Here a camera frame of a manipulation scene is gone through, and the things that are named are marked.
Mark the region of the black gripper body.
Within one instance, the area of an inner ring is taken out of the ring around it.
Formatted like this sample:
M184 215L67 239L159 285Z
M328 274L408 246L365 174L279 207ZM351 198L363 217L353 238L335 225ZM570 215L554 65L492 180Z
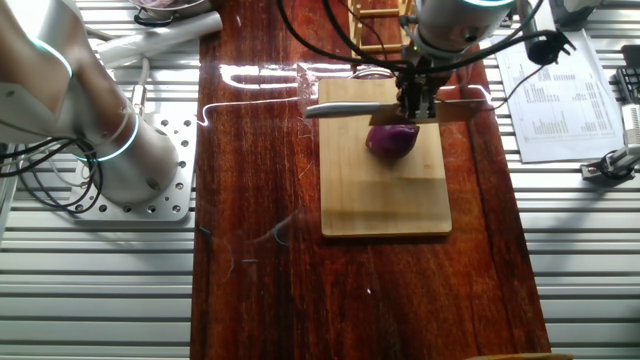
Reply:
M397 71L396 88L397 95L404 93L426 92L429 96L435 96L437 92L446 84L446 73L436 72L431 74L414 74L409 70L409 66L402 66Z

